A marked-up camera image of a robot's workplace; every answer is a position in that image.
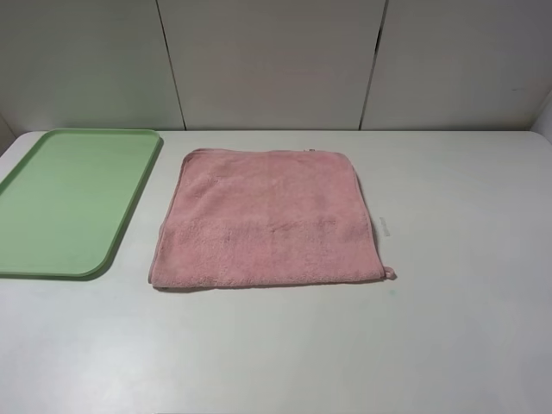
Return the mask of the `pink terry towel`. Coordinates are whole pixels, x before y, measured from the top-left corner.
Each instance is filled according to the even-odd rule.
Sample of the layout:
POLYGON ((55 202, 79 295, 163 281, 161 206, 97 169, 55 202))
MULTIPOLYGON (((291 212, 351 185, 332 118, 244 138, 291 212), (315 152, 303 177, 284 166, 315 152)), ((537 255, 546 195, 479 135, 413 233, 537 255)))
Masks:
POLYGON ((394 275, 345 155, 200 148, 182 162, 148 280, 158 290, 195 290, 394 275))

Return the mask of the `green plastic tray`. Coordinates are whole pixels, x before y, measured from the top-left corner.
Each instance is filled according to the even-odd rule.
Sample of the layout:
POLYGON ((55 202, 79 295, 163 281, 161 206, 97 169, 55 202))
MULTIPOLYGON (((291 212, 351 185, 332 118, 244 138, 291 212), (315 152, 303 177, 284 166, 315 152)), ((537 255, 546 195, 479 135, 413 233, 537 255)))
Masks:
POLYGON ((1 275, 93 279, 112 261, 163 145, 147 129, 55 129, 1 183, 1 275))

